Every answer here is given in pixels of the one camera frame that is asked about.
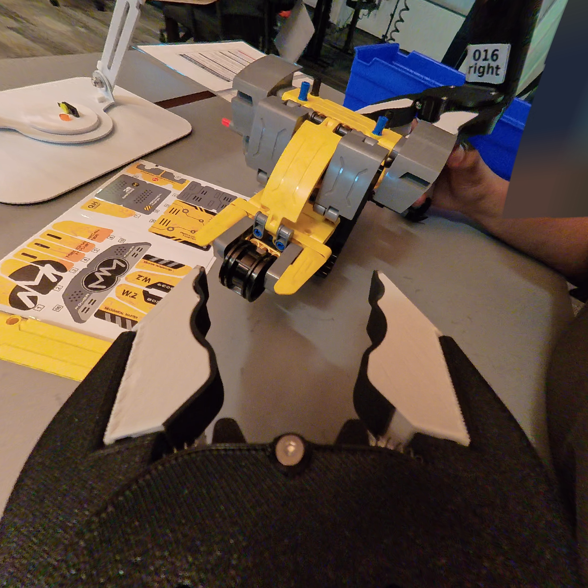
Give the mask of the yellow grey brick toy vehicle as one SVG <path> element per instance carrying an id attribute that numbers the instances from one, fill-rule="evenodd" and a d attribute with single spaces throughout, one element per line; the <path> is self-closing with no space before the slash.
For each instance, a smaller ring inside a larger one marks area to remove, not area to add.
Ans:
<path id="1" fill-rule="evenodd" d="M 298 66 L 268 55 L 233 79 L 230 127 L 243 136 L 261 191 L 237 199 L 200 232 L 220 259 L 224 287 L 252 302 L 265 291 L 297 292 L 327 275 L 366 202 L 408 209 L 437 179 L 457 128 L 377 121 L 319 96 L 320 83 L 292 85 Z"/>

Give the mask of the person's right hand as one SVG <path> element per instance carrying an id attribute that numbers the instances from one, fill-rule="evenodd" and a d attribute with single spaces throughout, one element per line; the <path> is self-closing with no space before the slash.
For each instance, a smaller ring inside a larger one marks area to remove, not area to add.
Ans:
<path id="1" fill-rule="evenodd" d="M 432 205 L 486 222 L 502 217 L 509 182 L 497 176 L 470 145 L 454 147 L 436 182 L 414 206 Z"/>

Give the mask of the blue plastic bin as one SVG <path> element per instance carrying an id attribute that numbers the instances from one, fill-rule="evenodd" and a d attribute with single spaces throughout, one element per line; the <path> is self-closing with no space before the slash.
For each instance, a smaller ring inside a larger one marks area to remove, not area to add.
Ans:
<path id="1" fill-rule="evenodd" d="M 357 111 L 385 99 L 464 82 L 460 71 L 416 51 L 405 53 L 397 43 L 362 46 L 356 48 L 343 105 Z M 490 135 L 470 138 L 487 166 L 505 180 L 511 179 L 530 108 L 516 98 Z"/>

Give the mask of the yellow grey sticker sheet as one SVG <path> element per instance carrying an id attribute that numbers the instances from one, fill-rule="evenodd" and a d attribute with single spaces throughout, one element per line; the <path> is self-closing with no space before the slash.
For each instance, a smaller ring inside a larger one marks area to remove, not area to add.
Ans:
<path id="1" fill-rule="evenodd" d="M 212 267 L 196 234 L 238 197 L 139 160 L 1 261 L 1 310 L 112 341 Z"/>

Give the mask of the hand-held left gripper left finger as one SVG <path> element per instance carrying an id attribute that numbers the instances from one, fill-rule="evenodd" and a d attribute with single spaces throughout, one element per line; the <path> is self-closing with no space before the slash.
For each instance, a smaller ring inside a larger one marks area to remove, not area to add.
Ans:
<path id="1" fill-rule="evenodd" d="M 104 434 L 111 445 L 163 433 L 168 444 L 193 444 L 224 402 L 210 328 L 208 284 L 200 266 L 135 328 L 126 368 Z"/>

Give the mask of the white book stand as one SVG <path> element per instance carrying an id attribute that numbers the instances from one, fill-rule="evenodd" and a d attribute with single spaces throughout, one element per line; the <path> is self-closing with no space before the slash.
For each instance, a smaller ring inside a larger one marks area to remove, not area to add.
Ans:
<path id="1" fill-rule="evenodd" d="M 191 133 L 189 122 L 115 86 L 143 1 L 117 1 L 92 77 L 1 92 L 1 202 L 45 202 Z M 58 102 L 79 111 L 58 119 Z"/>

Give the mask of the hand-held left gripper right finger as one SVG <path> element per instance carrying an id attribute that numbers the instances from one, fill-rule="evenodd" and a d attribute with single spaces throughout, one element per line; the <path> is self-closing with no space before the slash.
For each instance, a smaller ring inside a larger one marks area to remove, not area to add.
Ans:
<path id="1" fill-rule="evenodd" d="M 382 272 L 369 292 L 371 340 L 353 403 L 374 444 L 405 447 L 416 433 L 469 445 L 441 333 Z"/>

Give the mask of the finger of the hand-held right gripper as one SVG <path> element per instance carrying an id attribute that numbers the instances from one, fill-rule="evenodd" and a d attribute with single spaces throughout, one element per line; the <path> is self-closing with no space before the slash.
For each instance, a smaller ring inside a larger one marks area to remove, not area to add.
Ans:
<path id="1" fill-rule="evenodd" d="M 434 123 L 452 135 L 489 135 L 503 114 L 504 99 L 438 99 L 439 117 Z"/>
<path id="2" fill-rule="evenodd" d="M 409 134 L 416 126 L 416 123 L 413 123 L 416 116 L 416 100 L 416 96 L 400 96 L 368 105 L 356 112 L 375 121 L 372 124 L 374 127 L 372 134 L 378 132 L 377 121 L 381 116 L 387 119 L 384 129 L 391 129 L 399 134 Z"/>

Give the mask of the person's right forearm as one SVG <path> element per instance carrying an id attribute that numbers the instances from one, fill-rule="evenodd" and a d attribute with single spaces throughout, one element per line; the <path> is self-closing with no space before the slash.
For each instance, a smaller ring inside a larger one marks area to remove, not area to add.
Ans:
<path id="1" fill-rule="evenodd" d="M 474 220 L 509 246 L 543 262 L 576 286 L 587 286 L 587 217 Z"/>

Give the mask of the yellow flat plastic piece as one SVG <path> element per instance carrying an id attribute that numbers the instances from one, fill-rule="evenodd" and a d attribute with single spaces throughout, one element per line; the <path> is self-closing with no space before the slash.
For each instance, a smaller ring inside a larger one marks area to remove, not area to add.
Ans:
<path id="1" fill-rule="evenodd" d="M 1 359 L 83 380 L 112 343 L 1 312 Z"/>

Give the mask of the curled white paper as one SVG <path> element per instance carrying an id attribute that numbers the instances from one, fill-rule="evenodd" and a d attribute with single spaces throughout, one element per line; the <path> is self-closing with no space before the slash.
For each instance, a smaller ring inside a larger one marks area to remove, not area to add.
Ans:
<path id="1" fill-rule="evenodd" d="M 297 1 L 275 38 L 279 55 L 289 62 L 297 62 L 314 33 L 312 19 L 304 2 Z"/>

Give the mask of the printed white paper sheet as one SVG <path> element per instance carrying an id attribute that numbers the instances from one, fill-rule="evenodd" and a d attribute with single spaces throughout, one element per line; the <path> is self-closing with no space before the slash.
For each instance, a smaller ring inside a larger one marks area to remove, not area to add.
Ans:
<path id="1" fill-rule="evenodd" d="M 137 49 L 202 84 L 218 96 L 237 95 L 233 79 L 251 63 L 267 57 L 242 40 L 212 43 L 164 43 Z"/>

